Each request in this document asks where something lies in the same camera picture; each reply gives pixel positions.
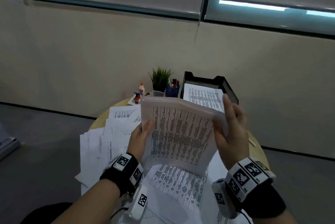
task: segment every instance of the round wooden table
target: round wooden table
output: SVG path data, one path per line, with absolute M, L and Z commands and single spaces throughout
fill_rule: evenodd
M 116 103 L 113 107 L 125 107 L 128 106 L 127 102 L 130 100 L 129 99 L 125 99 L 123 101 L 120 101 L 119 103 Z M 106 125 L 106 120 L 108 119 L 108 115 L 109 115 L 109 109 L 107 109 L 105 112 L 103 112 L 103 114 L 101 116 L 99 116 L 94 123 L 91 125 L 90 129 L 98 129 L 98 128 L 103 128 Z M 249 134 L 249 138 L 251 139 L 251 141 L 253 141 L 256 146 L 253 146 L 251 143 L 249 143 L 249 153 L 250 153 L 250 157 L 254 157 L 256 159 L 258 159 L 260 162 L 262 162 L 268 169 L 270 169 L 268 160 L 266 159 L 265 153 L 263 152 L 263 149 L 261 148 L 261 146 L 259 145 L 258 141 L 256 140 L 256 138 L 250 133 L 250 131 L 248 131 Z

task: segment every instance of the forearm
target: forearm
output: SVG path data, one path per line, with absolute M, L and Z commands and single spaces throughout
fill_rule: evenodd
M 269 219 L 259 219 L 253 218 L 252 219 L 254 224 L 297 224 L 298 222 L 294 219 L 287 209 L 278 217 L 269 218 Z
M 120 190 L 115 183 L 102 179 L 61 214 L 53 224 L 106 223 L 114 212 L 119 196 Z

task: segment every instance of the wall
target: wall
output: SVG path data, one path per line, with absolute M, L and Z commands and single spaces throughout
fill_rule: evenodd
M 0 0 L 0 101 L 98 116 L 157 65 L 223 75 L 261 145 L 335 158 L 335 41 Z

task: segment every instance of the pencil cup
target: pencil cup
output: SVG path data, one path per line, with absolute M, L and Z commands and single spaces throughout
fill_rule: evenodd
M 173 88 L 169 85 L 166 86 L 165 97 L 178 98 L 179 87 Z

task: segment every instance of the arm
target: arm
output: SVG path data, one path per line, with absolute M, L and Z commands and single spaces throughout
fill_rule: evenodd
M 215 142 L 221 160 L 229 170 L 235 163 L 249 157 L 249 136 L 245 112 L 238 105 L 231 103 L 227 94 L 224 94 L 224 111 L 229 135 L 224 135 L 218 121 L 213 121 L 213 127 Z M 267 219 L 253 218 L 253 222 L 255 224 L 297 224 L 287 209 L 277 217 Z
M 152 121 L 145 124 L 142 132 L 142 124 L 131 133 L 128 152 L 138 162 L 141 162 L 146 138 L 151 131 Z M 120 197 L 120 190 L 115 183 L 107 179 L 98 181 L 69 209 L 62 213 L 53 224 L 67 223 L 106 223 L 112 216 L 115 205 Z

